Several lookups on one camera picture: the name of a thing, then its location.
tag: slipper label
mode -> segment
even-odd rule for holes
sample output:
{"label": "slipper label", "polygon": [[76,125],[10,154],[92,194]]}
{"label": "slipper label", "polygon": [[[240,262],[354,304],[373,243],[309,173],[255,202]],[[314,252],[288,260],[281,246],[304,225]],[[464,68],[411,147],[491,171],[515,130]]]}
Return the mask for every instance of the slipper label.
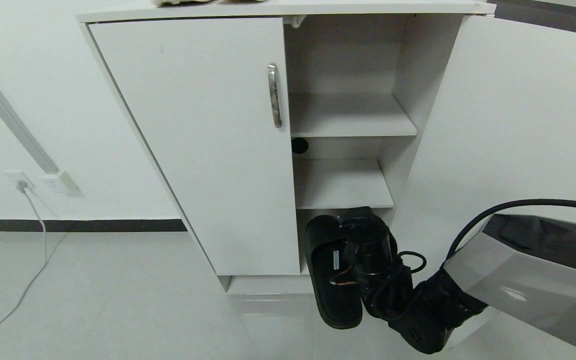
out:
{"label": "slipper label", "polygon": [[339,250],[332,251],[333,270],[339,270]]}

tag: cabinet handle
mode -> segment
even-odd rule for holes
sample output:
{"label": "cabinet handle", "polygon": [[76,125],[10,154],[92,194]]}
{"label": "cabinet handle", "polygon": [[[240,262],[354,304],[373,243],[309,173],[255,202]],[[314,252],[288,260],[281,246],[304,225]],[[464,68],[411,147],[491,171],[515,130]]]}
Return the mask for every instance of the cabinet handle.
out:
{"label": "cabinet handle", "polygon": [[272,108],[272,120],[274,127],[282,127],[282,115],[279,112],[279,91],[277,89],[277,64],[268,64],[268,87],[270,88],[270,107]]}

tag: slipper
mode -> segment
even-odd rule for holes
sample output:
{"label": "slipper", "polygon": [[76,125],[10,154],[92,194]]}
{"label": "slipper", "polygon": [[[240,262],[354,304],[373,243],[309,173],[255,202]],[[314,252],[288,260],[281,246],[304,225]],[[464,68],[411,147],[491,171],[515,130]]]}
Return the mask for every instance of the slipper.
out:
{"label": "slipper", "polygon": [[306,225],[304,242],[306,262],[321,318],[331,328],[355,328],[361,323],[363,315],[359,287],[331,283],[334,276],[350,266],[343,258],[346,237],[339,228],[339,221],[330,215],[316,216]]}

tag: white cabinet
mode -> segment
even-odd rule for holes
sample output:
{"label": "white cabinet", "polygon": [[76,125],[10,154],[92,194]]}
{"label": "white cabinet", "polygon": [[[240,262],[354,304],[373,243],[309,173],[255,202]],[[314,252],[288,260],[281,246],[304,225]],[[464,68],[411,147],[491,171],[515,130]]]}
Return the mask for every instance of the white cabinet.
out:
{"label": "white cabinet", "polygon": [[89,28],[217,274],[298,275],[282,19]]}
{"label": "white cabinet", "polygon": [[[576,199],[576,34],[493,11],[286,0],[79,20],[228,292],[276,293],[311,289],[299,235],[317,214],[373,207],[401,249],[439,265],[492,205]],[[295,14],[300,27],[282,25]]]}

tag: black hole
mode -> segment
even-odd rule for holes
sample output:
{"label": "black hole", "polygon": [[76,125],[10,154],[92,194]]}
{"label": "black hole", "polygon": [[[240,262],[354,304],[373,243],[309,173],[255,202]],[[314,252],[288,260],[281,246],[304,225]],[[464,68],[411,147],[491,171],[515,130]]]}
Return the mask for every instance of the black hole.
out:
{"label": "black hole", "polygon": [[290,145],[292,146],[292,152],[295,154],[303,154],[308,151],[308,141],[303,137],[295,137],[290,142]]}

